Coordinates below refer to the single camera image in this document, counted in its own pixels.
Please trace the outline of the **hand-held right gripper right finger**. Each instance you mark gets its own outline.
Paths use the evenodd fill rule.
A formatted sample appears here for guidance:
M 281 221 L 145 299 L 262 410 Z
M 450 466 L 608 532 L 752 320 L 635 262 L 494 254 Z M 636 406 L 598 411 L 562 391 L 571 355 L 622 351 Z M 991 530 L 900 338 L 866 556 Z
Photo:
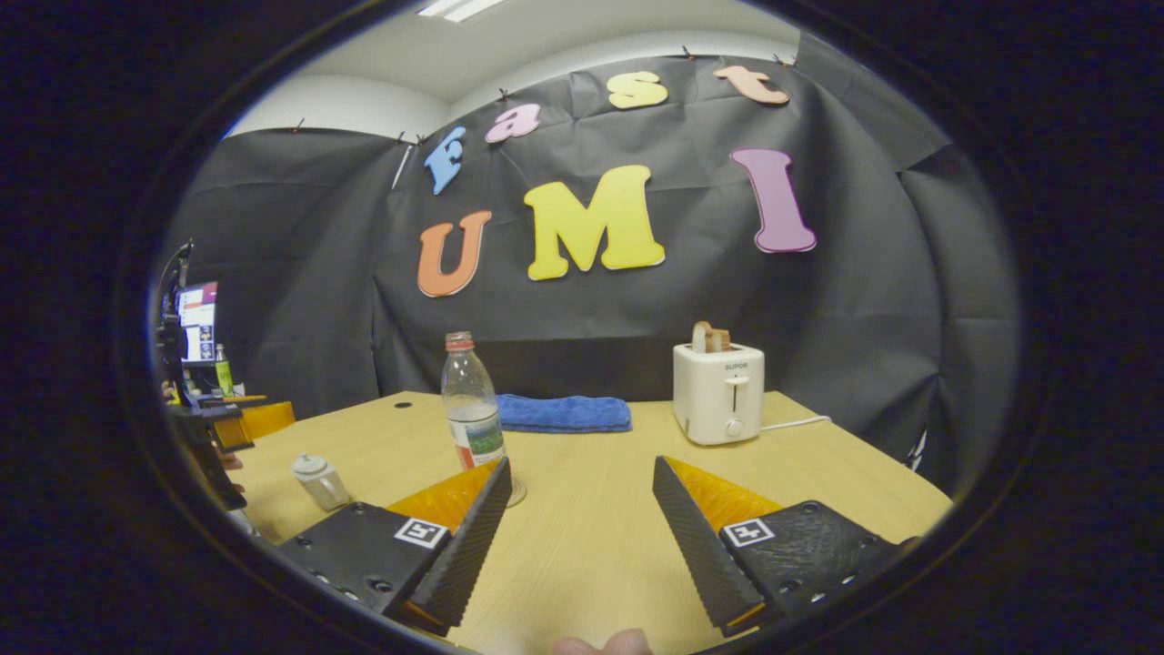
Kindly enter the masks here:
M 704 612 L 724 638 L 818 614 L 881 575 L 890 542 L 819 500 L 792 506 L 666 456 L 652 489 Z

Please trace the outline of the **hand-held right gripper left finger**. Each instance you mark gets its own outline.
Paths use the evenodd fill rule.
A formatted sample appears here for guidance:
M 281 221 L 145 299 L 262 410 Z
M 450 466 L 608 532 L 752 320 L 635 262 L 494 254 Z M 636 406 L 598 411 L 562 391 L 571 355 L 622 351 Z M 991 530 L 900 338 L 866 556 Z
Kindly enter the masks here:
M 317 583 L 445 638 L 461 625 L 512 492 L 503 457 L 390 506 L 354 501 L 278 547 Z

